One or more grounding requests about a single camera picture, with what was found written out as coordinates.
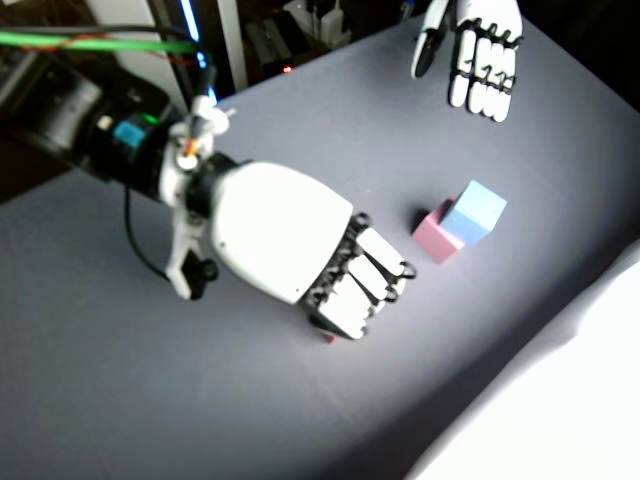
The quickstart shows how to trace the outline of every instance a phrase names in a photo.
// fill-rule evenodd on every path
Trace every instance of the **robotic arm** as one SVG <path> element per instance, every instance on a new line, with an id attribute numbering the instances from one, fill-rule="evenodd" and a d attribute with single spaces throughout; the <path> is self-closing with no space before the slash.
<path id="1" fill-rule="evenodd" d="M 502 122 L 507 118 L 516 80 L 516 50 L 522 40 L 522 17 L 516 0 L 457 0 L 457 58 L 451 72 L 449 102 L 468 105 Z M 423 76 L 446 34 L 449 0 L 432 0 L 424 17 L 411 65 Z"/>
<path id="2" fill-rule="evenodd" d="M 164 92 L 110 68 L 91 78 L 30 52 L 0 85 L 0 118 L 31 145 L 170 207 L 165 274 L 180 297 L 200 298 L 218 276 L 200 248 L 208 241 L 245 282 L 299 304 L 326 334 L 357 340 L 416 276 L 370 219 L 326 185 L 216 152 L 229 119 L 209 97 L 196 96 L 181 119 Z M 71 137 L 65 125 L 74 126 Z"/>

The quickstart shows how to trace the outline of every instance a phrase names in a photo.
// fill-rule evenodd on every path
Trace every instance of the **red block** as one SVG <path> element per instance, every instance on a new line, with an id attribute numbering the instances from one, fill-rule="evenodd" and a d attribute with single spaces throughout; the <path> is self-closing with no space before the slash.
<path id="1" fill-rule="evenodd" d="M 424 220 L 420 222 L 418 228 L 413 232 L 415 241 L 438 263 L 444 262 L 464 247 L 462 240 L 440 228 L 440 221 L 455 199 L 455 197 L 449 198 L 424 217 Z"/>

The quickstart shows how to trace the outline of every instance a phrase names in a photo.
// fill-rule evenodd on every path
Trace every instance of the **blue cube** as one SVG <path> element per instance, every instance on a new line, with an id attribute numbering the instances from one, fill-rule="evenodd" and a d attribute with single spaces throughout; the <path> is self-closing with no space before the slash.
<path id="1" fill-rule="evenodd" d="M 507 201 L 475 180 L 469 182 L 440 222 L 440 227 L 473 245 L 491 232 Z"/>

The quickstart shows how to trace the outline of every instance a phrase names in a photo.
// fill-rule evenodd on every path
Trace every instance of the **gray table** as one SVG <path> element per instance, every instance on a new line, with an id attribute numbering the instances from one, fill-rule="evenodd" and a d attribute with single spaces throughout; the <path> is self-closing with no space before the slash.
<path id="1" fill-rule="evenodd" d="M 513 354 L 500 339 L 593 279 L 639 224 L 638 113 L 530 25 L 507 121 L 452 109 L 452 39 L 412 81 L 417 29 L 224 102 L 223 151 L 332 186 L 418 267 L 362 342 L 328 346 L 229 272 L 181 301 L 131 253 L 118 185 L 75 172 L 0 208 L 0 478 L 400 478 Z M 437 266 L 413 217 L 470 179 L 509 205 Z M 169 212 L 134 217 L 160 262 Z"/>

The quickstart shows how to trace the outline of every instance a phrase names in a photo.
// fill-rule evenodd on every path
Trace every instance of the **blue label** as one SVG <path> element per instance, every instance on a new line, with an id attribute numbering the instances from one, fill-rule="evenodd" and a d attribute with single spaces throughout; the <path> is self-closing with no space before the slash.
<path id="1" fill-rule="evenodd" d="M 120 122 L 113 129 L 113 136 L 131 148 L 138 148 L 144 139 L 144 135 L 144 130 L 127 121 Z"/>

